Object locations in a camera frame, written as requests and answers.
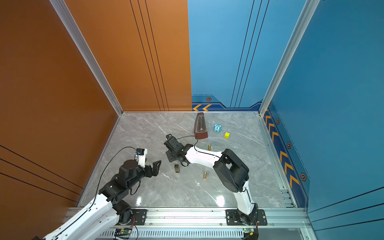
marble floor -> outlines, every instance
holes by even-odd
[[[252,201],[259,207],[285,207],[271,160],[257,124],[255,113],[204,113],[208,138],[196,144],[201,149],[212,146],[212,151],[231,149],[248,167]],[[193,135],[196,113],[130,113],[124,112],[106,151],[89,180],[78,206],[83,207],[96,193],[100,174],[111,157],[121,148],[148,148],[147,162],[161,160],[157,177],[143,178],[137,193],[124,198],[131,206],[140,207],[237,207],[233,193],[227,190],[213,169],[202,165],[180,166],[175,173],[174,165],[166,156],[166,135],[176,138]],[[213,131],[221,124],[219,133]],[[229,139],[224,134],[230,133]],[[182,144],[194,144],[194,137],[179,140]],[[101,177],[99,189],[118,173],[125,160],[133,159],[134,150],[124,149],[108,165]]]

black cable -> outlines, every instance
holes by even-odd
[[[145,60],[147,61],[148,71],[149,71],[149,75],[151,76],[151,81],[152,81],[152,85],[153,85],[153,90],[155,91],[155,96],[156,96],[156,99],[157,99],[157,104],[159,105],[159,110],[161,111],[160,103],[159,103],[159,99],[157,98],[157,93],[156,93],[156,89],[155,89],[155,84],[154,84],[153,79],[152,79],[151,70],[149,69],[149,64],[148,64],[148,60],[147,60],[147,55],[145,54],[144,44],[143,44],[143,41],[142,41],[142,39],[141,39],[141,35],[140,35],[140,31],[139,31],[139,26],[137,25],[136,16],[135,16],[135,11],[133,10],[133,6],[132,6],[132,2],[131,2],[131,0],[129,0],[129,2],[131,3],[131,8],[132,8],[132,12],[133,12],[133,17],[135,18],[137,31],[139,32],[139,37],[140,37],[140,41],[141,41],[141,46],[143,47],[143,52],[144,52]]]
[[[164,110],[165,110],[166,107],[165,107],[165,105],[164,105],[163,96],[162,96],[162,94],[161,94],[160,84],[159,84],[159,79],[157,78],[157,73],[156,73],[156,68],[155,68],[155,62],[153,61],[153,56],[152,56],[151,47],[149,46],[149,40],[148,40],[148,35],[147,35],[147,29],[145,28],[144,18],[143,18],[143,14],[142,14],[142,12],[141,12],[141,7],[140,7],[140,2],[139,2],[139,0],[137,0],[137,3],[138,3],[138,5],[139,5],[139,10],[140,10],[140,14],[141,14],[141,20],[143,21],[143,26],[144,26],[145,36],[147,37],[147,43],[148,43],[148,48],[149,48],[149,54],[151,55],[152,64],[153,64],[153,70],[155,71],[155,76],[156,76],[156,81],[157,81],[157,86],[159,87],[159,92],[160,92],[160,97],[161,97],[161,103],[163,104],[163,108],[164,108]]]
[[[248,194],[248,198],[249,198],[249,202],[251,203],[251,204],[257,204],[257,203],[255,203],[255,202],[252,202],[252,200],[251,200],[251,197],[249,196],[249,192],[248,192],[248,189],[245,189],[246,191],[247,191],[247,194]]]
[[[80,187],[79,185],[77,185],[76,183],[73,183],[73,182],[69,181],[68,179],[65,179],[65,178],[63,178],[62,176],[60,176],[60,175],[57,175],[56,173],[54,173],[54,172],[52,172],[52,171],[50,171],[50,170],[46,169],[45,167],[42,167],[42,166],[40,166],[39,164],[37,164],[37,163],[35,163],[35,162],[32,162],[32,161],[31,161],[31,160],[29,160],[28,158],[26,158],[26,157],[23,157],[23,156],[21,156],[20,154],[17,154],[17,153],[15,153],[14,151],[12,151],[12,150],[10,150],[10,149],[8,149],[8,148],[4,147],[3,145],[0,145],[0,147],[2,147],[2,148],[4,148],[4,149],[6,149],[6,150],[8,150],[8,151],[10,151],[10,152],[12,152],[12,153],[14,153],[14,154],[16,154],[16,155],[17,155],[17,156],[19,156],[19,157],[22,157],[22,158],[24,158],[25,160],[27,160],[27,161],[29,161],[29,162],[33,163],[34,165],[37,165],[37,166],[41,167],[41,168],[42,168],[42,169],[44,169],[44,170],[47,170],[48,172],[50,172],[50,173],[52,173],[52,174],[54,174],[54,175],[56,175],[56,176],[58,176],[58,177],[60,177],[60,178],[64,179],[65,181],[68,181],[68,182],[70,182],[70,183],[72,183],[72,184],[74,184],[74,185],[78,186],[79,188],[82,188],[82,187]]]
[[[251,70],[251,66],[252,66],[252,62],[253,62],[253,57],[255,56],[255,51],[256,51],[257,43],[259,42],[260,33],[261,33],[261,31],[262,31],[262,28],[263,28],[263,23],[264,23],[264,19],[265,19],[265,14],[266,14],[266,11],[267,11],[267,9],[268,9],[268,5],[269,5],[269,0],[268,0],[268,3],[267,3],[267,5],[266,5],[266,9],[265,9],[265,13],[264,13],[264,18],[263,18],[263,21],[262,21],[262,25],[261,25],[261,27],[260,27],[260,31],[259,31],[259,36],[257,37],[257,41],[256,41],[256,45],[255,45],[255,50],[253,51],[253,55],[252,55],[251,64],[249,65],[249,69],[248,69],[247,78],[245,79],[245,83],[244,83],[243,92],[242,92],[242,94],[241,94],[241,98],[240,98],[240,102],[239,102],[239,107],[240,107],[241,99],[243,98],[243,94],[244,94],[245,85],[247,84],[247,80],[248,80],[249,71]]]
[[[137,231],[137,237],[135,240],[137,240],[137,238],[139,237],[139,230],[137,229],[136,225],[133,225],[135,228],[136,228],[136,231]]]
[[[74,192],[74,191],[72,191],[72,190],[69,190],[69,189],[66,188],[66,187],[63,187],[63,186],[61,186],[61,185],[59,185],[59,184],[57,184],[57,183],[55,183],[55,182],[52,182],[52,181],[50,181],[50,180],[48,180],[48,179],[45,179],[44,177],[41,177],[41,176],[39,176],[39,175],[37,175],[37,174],[34,174],[33,172],[30,172],[30,171],[28,171],[28,170],[26,170],[26,169],[24,169],[24,168],[22,168],[22,167],[19,167],[19,166],[13,164],[13,163],[10,163],[10,162],[8,162],[8,161],[2,159],[2,158],[0,158],[0,160],[6,162],[6,163],[8,163],[8,164],[11,164],[12,166],[18,167],[18,168],[20,168],[20,169],[22,169],[22,170],[24,170],[24,171],[26,171],[26,172],[29,172],[30,174],[35,175],[36,177],[39,177],[39,178],[44,179],[44,180],[46,180],[46,181],[48,181],[48,182],[50,182],[50,183],[53,183],[54,185],[57,185],[57,186],[59,186],[59,187],[62,187],[62,188],[66,189],[66,190],[68,190],[68,191],[70,191],[70,192],[76,193],[77,195],[80,196],[80,194],[78,194],[77,192]]]
[[[239,97],[239,92],[240,92],[240,88],[241,88],[241,83],[243,81],[243,77],[244,77],[244,72],[245,72],[245,67],[247,66],[247,61],[248,61],[248,56],[249,56],[249,51],[251,50],[251,45],[252,45],[252,40],[253,40],[253,35],[255,34],[255,29],[256,29],[256,24],[257,24],[257,20],[259,18],[259,13],[260,13],[260,9],[262,7],[262,3],[263,3],[263,0],[261,0],[260,2],[260,7],[259,7],[259,12],[257,13],[257,17],[256,17],[256,22],[255,22],[255,27],[253,28],[253,33],[252,33],[252,37],[251,37],[251,43],[249,44],[249,48],[248,48],[248,53],[247,53],[247,58],[245,59],[245,64],[244,64],[244,69],[243,69],[243,74],[241,75],[241,80],[240,80],[240,85],[239,85],[239,91],[237,92],[237,97],[236,97],[236,101],[235,101],[235,106],[236,107],[236,103],[237,103],[237,98]]]
[[[12,178],[12,179],[15,179],[15,180],[17,180],[17,181],[19,181],[19,182],[23,182],[23,183],[25,183],[25,184],[28,184],[28,185],[30,185],[30,186],[32,186],[32,187],[36,187],[36,188],[41,189],[41,190],[43,190],[43,191],[50,192],[50,193],[52,193],[52,194],[54,194],[54,195],[56,195],[56,196],[63,197],[63,198],[65,198],[65,199],[71,200],[72,202],[77,202],[77,201],[75,201],[75,200],[69,199],[69,198],[67,198],[67,197],[61,196],[61,195],[56,194],[56,193],[54,193],[54,192],[51,192],[51,191],[45,190],[45,189],[43,189],[43,188],[40,188],[40,187],[38,187],[38,186],[35,186],[35,185],[33,185],[33,184],[24,182],[24,181],[22,181],[22,180],[20,180],[20,179],[17,179],[17,178],[8,176],[8,175],[6,175],[6,174],[4,174],[4,173],[2,173],[2,172],[0,172],[0,174],[1,174],[1,175],[4,175],[4,176],[6,176],[6,177],[10,177],[10,178]]]
[[[146,0],[145,0],[145,7],[147,8],[147,14],[148,14],[149,26],[151,27],[152,38],[153,38],[153,45],[155,46],[155,52],[156,52],[156,56],[157,56],[157,63],[159,64],[159,70],[160,70],[161,81],[162,81],[162,83],[163,83],[164,95],[165,95],[165,97],[166,97],[167,108],[168,108],[168,111],[169,111],[168,100],[167,100],[167,93],[166,93],[166,89],[164,88],[163,75],[161,74],[161,67],[160,67],[159,56],[157,55],[157,49],[156,49],[156,43],[155,43],[155,37],[154,37],[154,35],[153,35],[152,24],[151,24],[151,18],[149,17],[149,11],[148,11],[148,6],[147,6],[147,1],[146,1]]]
[[[131,188],[131,192],[129,193],[131,196],[134,195],[137,192],[137,190],[140,187],[140,184],[141,184],[141,180],[139,180],[139,185],[137,186],[136,191],[133,194],[132,194],[132,188]]]
[[[236,88],[236,83],[237,83],[237,76],[239,75],[241,59],[243,58],[243,52],[244,52],[244,47],[245,47],[245,40],[247,39],[248,28],[249,28],[249,23],[251,22],[251,16],[252,16],[252,11],[253,11],[253,5],[254,5],[254,4],[255,4],[255,0],[253,0],[252,8],[251,8],[251,14],[249,15],[247,31],[245,32],[245,38],[244,38],[244,44],[243,44],[243,50],[241,51],[240,62],[239,62],[239,68],[237,69],[236,80],[235,80],[235,86],[233,87],[233,93],[232,93],[232,98],[231,98],[231,104],[229,105],[229,107],[232,107],[233,95],[235,94],[235,88]]]
[[[183,167],[188,167],[188,166],[189,166],[189,163],[187,163],[187,165],[186,165],[186,166],[184,166],[184,165],[183,165],[183,163],[182,163],[182,162],[180,162],[180,165],[181,165],[181,166],[183,166]]]
[[[185,137],[195,137],[195,135],[189,135],[189,136],[179,137],[179,138],[176,138],[176,140],[178,140],[178,139],[180,139],[180,138],[185,138]]]
[[[95,194],[95,197],[93,199],[93,202],[91,204],[91,206],[89,207],[88,211],[91,210],[91,207],[93,206],[93,204],[95,203],[96,201],[96,196],[97,196],[97,193],[98,193],[98,190],[99,190],[99,185],[100,185],[100,181],[101,181],[101,177],[103,176],[103,173],[105,171],[105,169],[107,169],[108,165],[110,164],[110,162],[114,159],[114,157],[116,157],[116,155],[123,149],[125,148],[132,148],[133,150],[135,150],[135,154],[136,154],[136,148],[133,148],[133,147],[123,147],[122,149],[120,149],[111,159],[110,161],[107,163],[107,166],[105,166],[103,172],[101,173],[100,175],[100,179],[99,179],[99,183],[97,184],[97,188],[96,188],[96,194]],[[68,227],[66,227],[64,230],[62,230],[58,235],[62,234],[65,230],[67,230],[67,228],[69,228],[72,224],[74,224],[77,220],[79,220],[86,212],[88,211],[85,211],[83,214],[80,215],[80,217],[78,217],[75,221],[73,221]]]
[[[195,151],[196,151],[196,152],[200,152],[200,151],[198,151],[198,150],[196,149],[196,147],[195,147],[196,143],[193,145],[193,147],[195,148]],[[216,156],[216,155],[214,155],[214,154],[210,154],[210,153],[207,153],[207,152],[200,152],[200,153],[205,153],[205,154],[208,154],[208,155],[212,155],[212,156],[218,157],[218,156]]]

aluminum frame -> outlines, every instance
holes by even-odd
[[[272,78],[268,90],[265,93],[263,102],[259,109],[260,116],[264,116],[265,111],[269,103],[271,102],[272,97],[281,82],[281,79],[283,78],[285,70],[287,69],[290,63],[293,54],[295,53],[296,48],[299,45],[301,38],[303,37],[304,32],[307,29],[307,26],[310,23],[313,13],[315,12],[319,2],[320,0],[307,0],[305,2],[303,10],[301,11],[300,17],[297,20],[295,28],[293,29],[292,35],[285,48],[283,56],[281,57],[280,63],[276,69],[276,72]]]
[[[64,0],[50,0],[50,2],[59,15],[68,33],[71,35],[72,40],[76,44],[84,60],[91,69],[97,82],[100,84],[101,89],[104,91],[113,109],[119,116],[121,116],[123,109]]]
[[[272,160],[272,162],[271,162],[272,167],[273,167],[274,172],[276,174],[276,179],[277,179],[277,182],[279,184],[280,190],[287,190],[290,197],[291,197],[291,201],[292,201],[293,206],[297,207],[297,202],[295,200],[295,196],[293,195],[293,192],[292,192],[292,189],[291,189],[290,184],[288,182],[288,179],[286,178],[286,176],[283,172],[283,168],[282,168],[281,163],[280,163],[280,158],[277,155],[275,145],[273,144],[272,139],[269,135],[269,131],[268,131],[268,128],[264,122],[264,119],[261,116],[257,116],[257,118],[258,118],[258,123],[260,126],[260,131],[263,135],[264,142],[266,143],[265,147],[266,147],[267,152],[268,152],[268,154]]]
[[[72,207],[67,213],[66,220],[80,211],[80,207]],[[236,208],[222,207],[133,207],[132,209],[146,209],[147,217],[144,228],[238,228],[244,226],[227,226],[225,210]],[[267,207],[265,211],[267,226],[259,228],[312,228],[311,222],[304,208]]]

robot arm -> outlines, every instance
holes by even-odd
[[[255,223],[257,205],[251,202],[252,198],[248,190],[249,169],[232,150],[211,152],[199,149],[192,144],[184,146],[171,134],[168,134],[166,139],[164,145],[168,148],[166,154],[170,162],[179,160],[180,163],[196,163],[213,168],[223,185],[234,193],[241,221],[247,225]]]
[[[161,161],[145,165],[146,149],[136,149],[138,160],[127,160],[120,166],[119,173],[107,182],[99,194],[45,240],[93,240],[118,222],[130,223],[132,211],[122,199],[143,177],[157,176]]]

